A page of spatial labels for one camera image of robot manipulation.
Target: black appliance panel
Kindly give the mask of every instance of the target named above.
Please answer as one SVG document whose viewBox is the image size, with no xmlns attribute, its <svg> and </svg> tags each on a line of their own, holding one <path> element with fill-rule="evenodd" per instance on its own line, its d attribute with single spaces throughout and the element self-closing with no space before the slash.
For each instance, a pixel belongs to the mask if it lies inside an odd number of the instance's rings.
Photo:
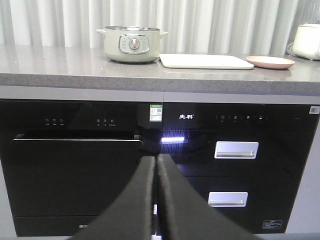
<svg viewBox="0 0 320 240">
<path fill-rule="evenodd" d="M 165 103 L 162 143 L 208 201 L 210 192 L 247 192 L 245 207 L 216 207 L 252 233 L 284 233 L 319 115 L 310 105 Z M 255 158 L 215 158 L 217 142 L 258 143 Z"/>
<path fill-rule="evenodd" d="M 310 105 L 249 103 L 165 103 L 164 130 L 314 131 Z"/>
<path fill-rule="evenodd" d="M 122 192 L 160 149 L 159 102 L 1 100 L 0 157 L 15 229 L 68 236 Z"/>
</svg>

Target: white curtain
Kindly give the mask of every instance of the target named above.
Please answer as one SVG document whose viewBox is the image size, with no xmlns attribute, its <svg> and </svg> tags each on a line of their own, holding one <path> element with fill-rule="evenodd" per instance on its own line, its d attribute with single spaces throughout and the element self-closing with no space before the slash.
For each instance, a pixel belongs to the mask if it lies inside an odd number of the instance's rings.
<svg viewBox="0 0 320 240">
<path fill-rule="evenodd" d="M 282 55 L 305 0 L 0 0 L 0 44 L 101 48 L 96 29 L 168 32 L 164 53 Z"/>
</svg>

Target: door handle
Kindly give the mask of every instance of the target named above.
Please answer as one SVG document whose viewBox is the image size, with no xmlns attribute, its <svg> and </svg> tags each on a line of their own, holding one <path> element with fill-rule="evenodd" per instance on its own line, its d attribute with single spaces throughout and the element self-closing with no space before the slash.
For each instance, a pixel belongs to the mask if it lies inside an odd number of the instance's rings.
<svg viewBox="0 0 320 240">
<path fill-rule="evenodd" d="M 244 208 L 247 205 L 247 199 L 246 191 L 212 191 L 209 192 L 208 205 L 214 208 Z"/>
<path fill-rule="evenodd" d="M 208 202 L 210 207 L 244 207 L 246 205 L 244 200 L 240 201 L 214 201 L 214 200 L 209 200 Z"/>
<path fill-rule="evenodd" d="M 250 151 L 250 152 L 218 151 L 216 153 L 217 158 L 253 158 L 254 156 L 255 156 L 254 151 Z"/>
<path fill-rule="evenodd" d="M 17 147 L 109 147 L 109 148 L 141 148 L 142 140 L 135 135 L 135 139 L 112 138 L 27 138 L 24 134 L 18 134 L 12 141 Z"/>
</svg>

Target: kitchen appliance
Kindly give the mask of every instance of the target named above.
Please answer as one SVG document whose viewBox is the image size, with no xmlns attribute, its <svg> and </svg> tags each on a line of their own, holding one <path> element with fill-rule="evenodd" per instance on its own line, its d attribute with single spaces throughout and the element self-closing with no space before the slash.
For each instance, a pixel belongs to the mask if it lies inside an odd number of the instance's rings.
<svg viewBox="0 0 320 240">
<path fill-rule="evenodd" d="M 141 157 L 159 153 L 170 154 L 229 219 L 251 233 L 283 233 L 319 109 L 0 100 L 0 159 L 16 233 L 70 236 L 86 228 L 121 194 Z"/>
<path fill-rule="evenodd" d="M 320 0 L 305 3 L 292 52 L 307 59 L 320 60 Z"/>
<path fill-rule="evenodd" d="M 161 110 L 158 102 L 0 100 L 0 159 L 18 237 L 86 228 L 140 158 L 159 152 Z"/>
<path fill-rule="evenodd" d="M 106 26 L 96 31 L 103 35 L 106 56 L 125 63 L 156 60 L 161 51 L 160 40 L 168 34 L 158 28 L 139 26 Z"/>
<path fill-rule="evenodd" d="M 310 105 L 165 102 L 161 152 L 209 206 L 251 233 L 284 233 L 317 113 Z"/>
</svg>

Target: control button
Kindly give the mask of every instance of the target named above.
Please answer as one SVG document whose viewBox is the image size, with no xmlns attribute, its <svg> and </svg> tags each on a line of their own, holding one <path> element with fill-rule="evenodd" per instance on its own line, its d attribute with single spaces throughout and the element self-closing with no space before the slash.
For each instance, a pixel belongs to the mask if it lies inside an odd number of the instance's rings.
<svg viewBox="0 0 320 240">
<path fill-rule="evenodd" d="M 138 49 L 140 47 L 140 42 L 136 38 L 132 38 L 129 41 L 129 47 L 133 50 Z"/>
</svg>

